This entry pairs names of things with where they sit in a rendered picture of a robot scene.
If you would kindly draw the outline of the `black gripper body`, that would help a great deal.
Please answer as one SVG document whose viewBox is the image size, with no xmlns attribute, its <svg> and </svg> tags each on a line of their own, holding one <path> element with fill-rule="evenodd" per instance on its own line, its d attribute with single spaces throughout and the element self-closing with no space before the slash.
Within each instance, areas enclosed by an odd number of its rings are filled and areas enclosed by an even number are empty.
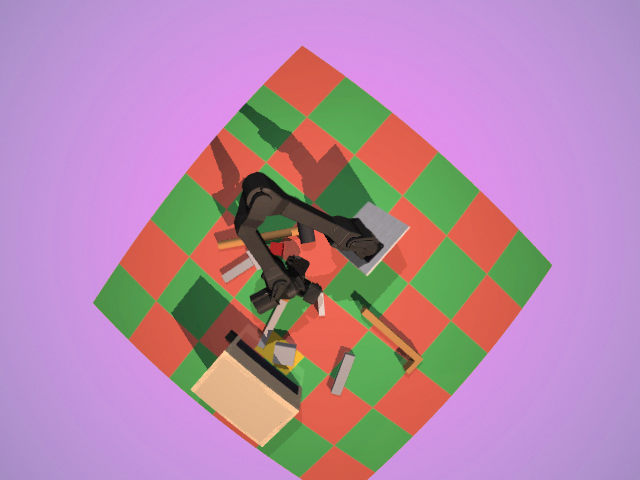
<svg viewBox="0 0 640 480">
<path fill-rule="evenodd" d="M 261 274 L 261 278 L 262 279 L 265 278 L 264 273 Z M 313 283 L 313 282 L 310 285 L 306 281 L 303 281 L 303 284 L 305 285 L 305 288 L 303 288 L 302 290 L 297 291 L 297 292 L 302 292 L 302 293 L 305 294 L 302 300 L 308 302 L 311 305 L 315 304 L 317 298 L 319 297 L 320 293 L 322 292 L 322 287 L 317 285 L 317 284 L 315 284 L 315 283 Z"/>
</svg>

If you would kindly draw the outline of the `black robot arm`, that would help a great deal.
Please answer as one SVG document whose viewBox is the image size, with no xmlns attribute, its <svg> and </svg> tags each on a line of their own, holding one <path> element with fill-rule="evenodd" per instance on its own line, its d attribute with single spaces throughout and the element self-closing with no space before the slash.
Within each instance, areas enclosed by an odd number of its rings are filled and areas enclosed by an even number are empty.
<svg viewBox="0 0 640 480">
<path fill-rule="evenodd" d="M 257 229 L 267 215 L 282 215 L 323 233 L 331 247 L 341 252 L 354 251 L 368 263 L 384 247 L 360 218 L 330 216 L 286 194 L 276 182 L 261 172 L 246 176 L 242 189 L 234 226 L 237 236 L 265 275 L 266 287 L 250 296 L 260 315 L 279 306 L 281 299 L 291 299 L 297 291 L 305 288 L 303 280 L 310 265 L 300 256 L 289 255 L 285 262 L 286 270 L 284 263 L 271 253 Z"/>
</svg>

